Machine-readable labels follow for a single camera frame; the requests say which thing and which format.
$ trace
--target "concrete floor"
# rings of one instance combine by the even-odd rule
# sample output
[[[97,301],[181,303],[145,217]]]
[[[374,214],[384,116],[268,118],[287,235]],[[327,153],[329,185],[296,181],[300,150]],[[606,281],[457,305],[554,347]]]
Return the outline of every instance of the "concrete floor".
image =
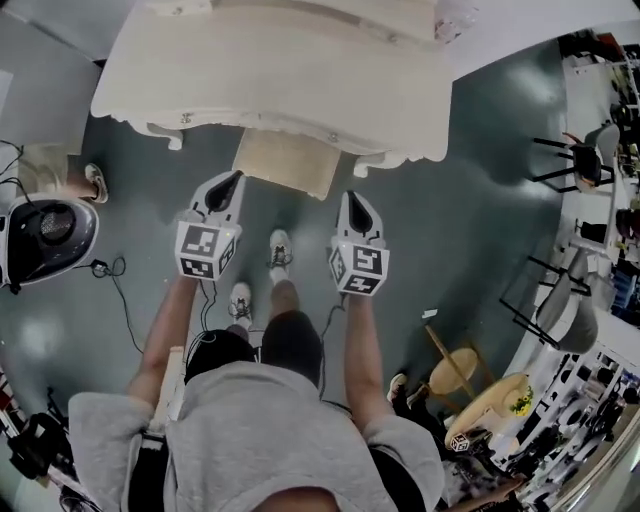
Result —
[[[344,156],[324,202],[250,179],[243,238],[218,283],[209,325],[227,325],[228,293],[241,278],[253,287],[256,327],[264,327],[268,239],[280,226],[294,241],[292,277],[303,309],[322,330],[338,301],[325,248],[340,196],[353,188],[381,214],[391,250],[389,279],[375,300],[385,377],[405,366],[417,379],[439,360],[421,321],[431,308],[439,309],[432,325],[447,346],[472,336],[500,375],[522,331],[498,298],[522,275],[527,254],[550,254],[558,226],[560,197],[525,179],[557,168],[530,143],[534,136],[559,137],[566,115],[557,46],[526,50],[459,80],[452,105],[444,162],[408,163],[358,180],[351,174],[353,157]],[[109,203],[99,207],[100,234],[88,261],[126,257],[121,283],[140,344],[176,274],[175,215],[200,183],[230,168],[240,136],[236,128],[200,127],[185,133],[182,151],[172,152],[164,140],[138,135],[126,124],[94,119],[88,125],[82,160],[103,168],[111,190]],[[527,305],[537,276],[528,267],[524,272],[510,297]],[[201,305],[199,296],[194,334]],[[109,280],[94,279],[88,269],[27,287],[17,297],[5,292],[0,307],[0,358],[28,412],[44,407],[48,385],[61,403],[83,390],[121,392],[137,367],[121,300]],[[338,401],[344,397],[344,320],[336,315],[326,337],[325,397]]]

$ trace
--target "black shorts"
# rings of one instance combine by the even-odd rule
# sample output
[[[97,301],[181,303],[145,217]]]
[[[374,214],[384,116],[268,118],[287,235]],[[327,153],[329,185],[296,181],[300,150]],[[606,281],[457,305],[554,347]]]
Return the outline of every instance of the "black shorts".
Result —
[[[225,330],[208,333],[187,365],[185,383],[196,375],[236,361],[255,362],[255,350],[237,334]],[[262,338],[261,363],[304,375],[318,387],[322,364],[322,342],[309,317],[288,311],[273,318]]]

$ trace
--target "shoe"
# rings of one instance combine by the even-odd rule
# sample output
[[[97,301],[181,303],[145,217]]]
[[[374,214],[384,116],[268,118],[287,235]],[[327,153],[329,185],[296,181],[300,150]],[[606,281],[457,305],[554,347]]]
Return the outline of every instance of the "shoe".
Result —
[[[273,280],[273,284],[284,279],[289,279],[288,265],[293,261],[293,251],[291,249],[291,240],[287,232],[282,229],[276,229],[271,233],[269,239],[271,248],[271,257],[268,266],[271,269],[269,274]]]
[[[387,393],[387,400],[392,403],[396,396],[398,396],[398,388],[400,386],[406,386],[409,379],[404,373],[396,374],[391,382],[389,382],[389,392]]]
[[[84,168],[84,176],[87,180],[95,185],[98,193],[96,197],[91,197],[91,201],[98,204],[104,204],[109,200],[109,189],[107,188],[107,182],[104,179],[104,174],[95,164],[89,164]]]
[[[429,386],[421,382],[420,387],[407,397],[407,405],[411,408],[418,400],[426,400],[427,398],[429,398]]]
[[[251,319],[251,288],[247,283],[236,283],[229,297],[229,314],[233,323],[249,330]]]

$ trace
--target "grey floor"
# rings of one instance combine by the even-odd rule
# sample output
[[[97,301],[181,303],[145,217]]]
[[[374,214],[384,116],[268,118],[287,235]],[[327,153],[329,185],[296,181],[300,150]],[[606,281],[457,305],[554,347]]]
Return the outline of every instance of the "grey floor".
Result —
[[[565,115],[560,57],[555,44],[546,44],[455,83],[449,154],[441,163],[408,163],[358,180],[351,175],[353,157],[344,156],[324,202],[251,179],[239,252],[218,283],[209,325],[226,326],[227,296],[241,278],[254,290],[256,327],[264,327],[268,239],[280,226],[294,241],[292,276],[303,309],[321,330],[338,301],[326,246],[340,196],[353,188],[382,215],[391,250],[389,279],[375,299],[385,376],[407,367],[417,380],[439,359],[421,321],[431,308],[439,309],[432,325],[447,346],[473,337],[501,374],[522,331],[498,298],[524,272],[510,293],[516,303],[530,304],[536,276],[524,259],[549,255],[560,213],[559,196],[525,179],[558,165],[530,139],[559,137]],[[111,190],[111,200],[99,208],[91,256],[126,257],[121,283],[139,343],[176,274],[174,218],[200,183],[230,168],[240,136],[235,128],[196,128],[186,132],[184,149],[172,152],[164,140],[138,135],[126,124],[94,119],[88,125],[82,160],[103,168]],[[194,333],[201,304],[199,296]],[[139,355],[120,298],[109,280],[94,279],[87,269],[27,287],[17,297],[2,293],[0,308],[0,358],[28,412],[44,407],[49,385],[66,403],[78,391],[122,391],[136,369]],[[326,338],[326,398],[338,401],[344,396],[344,320],[338,314]]]

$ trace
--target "white wall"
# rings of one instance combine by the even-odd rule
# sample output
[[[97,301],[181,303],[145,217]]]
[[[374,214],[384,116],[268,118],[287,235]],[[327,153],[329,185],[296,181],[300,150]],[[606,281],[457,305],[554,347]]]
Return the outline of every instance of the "white wall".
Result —
[[[9,0],[5,10],[77,48],[106,59],[136,0]]]
[[[460,78],[508,55],[569,32],[640,20],[632,0],[477,0],[478,21],[448,44]]]
[[[640,20],[599,25],[594,30],[598,34],[613,34],[619,45],[640,44]]]
[[[0,111],[0,139],[63,144],[79,152],[99,68],[79,52],[0,12],[0,70],[5,85],[6,73],[13,75]]]

